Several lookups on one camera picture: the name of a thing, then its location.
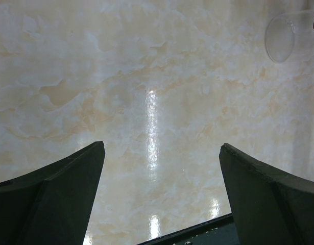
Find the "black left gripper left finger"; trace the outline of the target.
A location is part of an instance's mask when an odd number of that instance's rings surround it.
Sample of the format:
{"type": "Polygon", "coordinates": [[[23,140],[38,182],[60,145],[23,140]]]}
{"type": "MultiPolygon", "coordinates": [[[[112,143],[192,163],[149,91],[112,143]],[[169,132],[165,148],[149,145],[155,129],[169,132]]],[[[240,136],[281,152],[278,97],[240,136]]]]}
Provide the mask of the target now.
{"type": "Polygon", "coordinates": [[[104,143],[96,141],[1,182],[0,244],[82,244],[104,159],[104,143]]]}

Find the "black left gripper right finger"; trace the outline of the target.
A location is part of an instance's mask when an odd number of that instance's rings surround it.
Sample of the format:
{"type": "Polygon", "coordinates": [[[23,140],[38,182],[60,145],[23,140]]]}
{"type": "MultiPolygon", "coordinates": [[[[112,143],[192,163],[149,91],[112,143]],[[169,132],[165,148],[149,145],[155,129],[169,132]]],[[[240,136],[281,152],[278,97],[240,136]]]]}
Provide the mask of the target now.
{"type": "Polygon", "coordinates": [[[240,244],[314,244],[314,182],[226,143],[220,166],[240,244]]]}

